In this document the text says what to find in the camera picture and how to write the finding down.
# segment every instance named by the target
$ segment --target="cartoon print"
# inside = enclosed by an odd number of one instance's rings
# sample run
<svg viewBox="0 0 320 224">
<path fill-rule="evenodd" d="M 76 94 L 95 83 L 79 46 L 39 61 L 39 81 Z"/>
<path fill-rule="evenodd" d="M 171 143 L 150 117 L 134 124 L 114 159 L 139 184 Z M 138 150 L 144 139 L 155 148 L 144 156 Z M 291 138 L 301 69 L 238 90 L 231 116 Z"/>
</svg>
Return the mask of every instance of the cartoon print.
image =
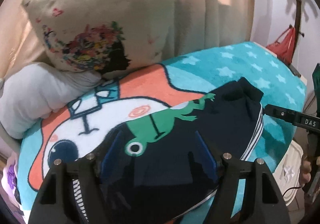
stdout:
<svg viewBox="0 0 320 224">
<path fill-rule="evenodd" d="M 159 141 L 171 132 L 176 118 L 185 121 L 194 121 L 196 116 L 188 116 L 194 109 L 203 110 L 205 100 L 214 100 L 215 94 L 208 93 L 198 99 L 187 101 L 177 106 L 165 109 L 139 119 L 126 122 L 128 128 L 135 136 L 125 145 L 125 153 L 130 156 L 140 156 L 144 153 L 148 143 Z"/>
<path fill-rule="evenodd" d="M 55 16 L 61 12 L 63 11 L 57 9 Z M 130 64 L 122 44 L 125 40 L 123 28 L 115 21 L 111 26 L 101 25 L 95 28 L 89 28 L 87 24 L 84 32 L 76 35 L 73 41 L 67 44 L 59 40 L 56 32 L 46 25 L 42 28 L 44 42 L 50 52 L 78 70 L 94 69 L 104 74 L 114 70 L 126 70 Z"/>
<path fill-rule="evenodd" d="M 55 159 L 71 162 L 85 156 L 118 125 L 203 95 L 175 88 L 160 64 L 101 84 L 42 120 L 43 143 L 29 172 L 30 186 L 40 188 Z"/>
</svg>

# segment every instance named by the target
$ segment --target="beige pillow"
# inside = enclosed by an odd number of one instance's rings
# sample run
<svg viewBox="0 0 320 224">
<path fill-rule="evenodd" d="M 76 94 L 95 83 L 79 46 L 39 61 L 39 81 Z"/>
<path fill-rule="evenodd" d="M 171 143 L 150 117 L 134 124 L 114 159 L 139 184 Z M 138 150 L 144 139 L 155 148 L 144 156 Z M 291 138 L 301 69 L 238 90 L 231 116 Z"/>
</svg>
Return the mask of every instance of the beige pillow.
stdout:
<svg viewBox="0 0 320 224">
<path fill-rule="evenodd" d="M 56 68 L 101 73 L 161 61 L 175 0 L 23 0 Z"/>
</svg>

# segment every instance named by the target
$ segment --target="purple cloth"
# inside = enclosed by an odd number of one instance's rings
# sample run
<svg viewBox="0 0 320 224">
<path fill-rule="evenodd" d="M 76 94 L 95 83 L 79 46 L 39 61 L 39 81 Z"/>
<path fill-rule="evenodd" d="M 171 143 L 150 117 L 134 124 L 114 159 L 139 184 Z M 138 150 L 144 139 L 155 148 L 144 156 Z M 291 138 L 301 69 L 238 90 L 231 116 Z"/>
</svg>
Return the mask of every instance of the purple cloth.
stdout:
<svg viewBox="0 0 320 224">
<path fill-rule="evenodd" d="M 13 190 L 13 188 L 17 186 L 17 177 L 14 173 L 14 164 L 9 166 L 7 178 L 9 187 Z"/>
</svg>

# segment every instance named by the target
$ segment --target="cartoon eye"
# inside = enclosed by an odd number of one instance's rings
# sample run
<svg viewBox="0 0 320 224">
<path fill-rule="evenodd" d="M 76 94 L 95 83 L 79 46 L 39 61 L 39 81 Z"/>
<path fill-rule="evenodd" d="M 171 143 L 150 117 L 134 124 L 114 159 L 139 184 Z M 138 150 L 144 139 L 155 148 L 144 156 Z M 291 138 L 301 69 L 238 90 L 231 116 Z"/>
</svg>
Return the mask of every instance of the cartoon eye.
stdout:
<svg viewBox="0 0 320 224">
<path fill-rule="evenodd" d="M 99 97 L 108 97 L 109 94 L 110 94 L 110 91 L 107 91 L 107 90 L 97 92 L 97 96 Z"/>
<path fill-rule="evenodd" d="M 72 105 L 72 108 L 73 108 L 74 110 L 77 110 L 77 109 L 79 108 L 80 104 L 81 104 L 81 100 L 78 100 L 77 102 L 75 102 L 75 103 Z"/>
<path fill-rule="evenodd" d="M 127 152 L 131 155 L 139 155 L 143 151 L 143 145 L 139 142 L 132 142 L 127 146 Z"/>
<path fill-rule="evenodd" d="M 50 149 L 48 154 L 48 165 L 51 167 L 54 160 L 61 159 L 64 163 L 73 162 L 79 158 L 76 144 L 70 140 L 60 140 Z"/>
</svg>

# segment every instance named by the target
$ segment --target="folded shirt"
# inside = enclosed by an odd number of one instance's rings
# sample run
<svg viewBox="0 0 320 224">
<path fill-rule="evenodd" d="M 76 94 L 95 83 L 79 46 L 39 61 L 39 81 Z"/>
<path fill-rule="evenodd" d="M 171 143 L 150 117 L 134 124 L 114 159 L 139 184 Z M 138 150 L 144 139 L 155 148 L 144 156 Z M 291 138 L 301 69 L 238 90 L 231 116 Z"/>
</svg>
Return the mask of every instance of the folded shirt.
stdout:
<svg viewBox="0 0 320 224">
<path fill-rule="evenodd" d="M 105 140 L 113 144 L 100 167 L 111 222 L 163 224 L 208 198 L 219 176 L 205 140 L 221 153 L 248 159 L 263 130 L 262 96 L 241 78 L 111 131 Z M 79 184 L 74 181 L 75 199 L 85 219 Z"/>
</svg>

